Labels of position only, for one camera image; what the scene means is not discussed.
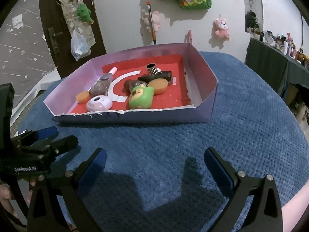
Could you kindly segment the person hand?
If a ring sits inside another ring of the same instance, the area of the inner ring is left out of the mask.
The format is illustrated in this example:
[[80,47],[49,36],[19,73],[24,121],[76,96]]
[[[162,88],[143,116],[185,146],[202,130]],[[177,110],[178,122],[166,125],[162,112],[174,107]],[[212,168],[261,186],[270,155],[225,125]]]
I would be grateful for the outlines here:
[[[36,178],[32,177],[31,179],[25,179],[25,181],[29,183],[29,192],[25,200],[27,204],[30,204],[32,193],[33,193],[32,188],[36,184]],[[10,190],[10,187],[5,183],[4,184],[1,183],[1,204],[8,213],[13,215],[15,218],[19,219],[17,212],[15,211],[14,207],[12,206],[10,202],[10,200],[13,200],[13,199],[14,199],[14,196]]]

